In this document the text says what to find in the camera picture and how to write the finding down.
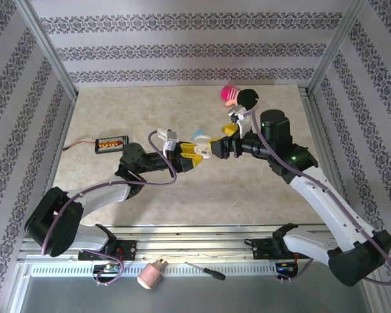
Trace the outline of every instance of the screwdriver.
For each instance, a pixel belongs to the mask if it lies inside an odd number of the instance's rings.
[[[186,264],[186,265],[189,265],[189,266],[192,266],[192,267],[195,267],[196,269],[201,269],[204,273],[213,276],[215,279],[218,279],[218,280],[225,280],[225,278],[226,278],[226,275],[221,274],[221,273],[218,272],[218,271],[213,271],[212,269],[207,269],[207,268],[205,268],[205,267],[196,266],[196,265],[191,264],[191,263],[188,263],[188,262],[185,262],[185,264]]]

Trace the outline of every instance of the red wire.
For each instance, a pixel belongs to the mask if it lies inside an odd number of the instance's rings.
[[[117,248],[115,251],[121,253],[120,260],[123,261],[124,251],[122,250],[122,248]]]
[[[77,145],[77,144],[79,144],[79,143],[83,143],[83,142],[85,142],[85,143],[96,143],[96,141],[89,141],[89,140],[80,140],[79,142],[74,142],[73,144],[71,144],[71,145],[69,145],[68,147],[64,147],[63,148],[63,151],[66,151],[66,150],[68,150],[69,148],[71,148],[71,147],[73,147],[73,146],[75,146],[75,145]]]
[[[294,268],[298,266],[297,261],[298,261],[298,253],[294,253],[294,264],[295,264]]]

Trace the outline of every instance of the light blue object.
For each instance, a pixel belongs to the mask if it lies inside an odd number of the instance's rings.
[[[206,133],[204,132],[204,130],[202,129],[197,129],[195,132],[194,132],[194,135],[193,135],[193,141],[196,140],[196,138],[198,136],[202,136],[202,135],[205,135]]]

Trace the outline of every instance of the black ball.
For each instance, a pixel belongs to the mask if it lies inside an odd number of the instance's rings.
[[[237,104],[240,104],[246,111],[251,110],[259,100],[259,96],[253,89],[244,89],[237,95]]]

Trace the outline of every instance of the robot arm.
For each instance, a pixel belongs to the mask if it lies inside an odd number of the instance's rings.
[[[293,143],[289,120],[283,112],[268,110],[261,114],[261,135],[286,164],[322,182],[325,188],[287,170],[262,144],[258,134],[245,127],[242,137],[239,123],[236,119],[232,122],[237,127],[227,125],[223,128],[228,136],[210,141],[212,154],[218,158],[228,158],[231,153],[234,157],[249,153],[255,158],[266,160],[275,174],[307,200],[332,233],[332,236],[322,236],[304,231],[301,226],[287,224],[273,234],[272,245],[276,255],[281,255],[282,252],[292,252],[316,259],[328,265],[336,278],[347,286],[353,286],[385,262],[385,259],[361,231],[364,230],[373,236],[372,239],[386,254],[391,248],[390,234],[386,230],[375,232],[341,198],[328,182],[308,149]],[[330,196],[329,192],[340,201],[346,212]],[[356,223],[353,223],[347,214],[353,216]]]
[[[177,173],[189,171],[203,160],[202,156],[194,153],[196,145],[178,142],[174,132],[158,130],[158,134],[164,139],[163,152]],[[129,143],[124,148],[119,169],[110,178],[77,190],[49,189],[29,217],[25,231],[43,248],[56,214],[66,206],[51,235],[48,235],[46,252],[55,257],[69,248],[77,248],[113,255],[117,248],[115,236],[101,225],[80,225],[80,220],[110,203],[130,199],[144,185],[153,185],[140,174],[166,169],[170,167],[159,153],[146,153],[140,144]]]

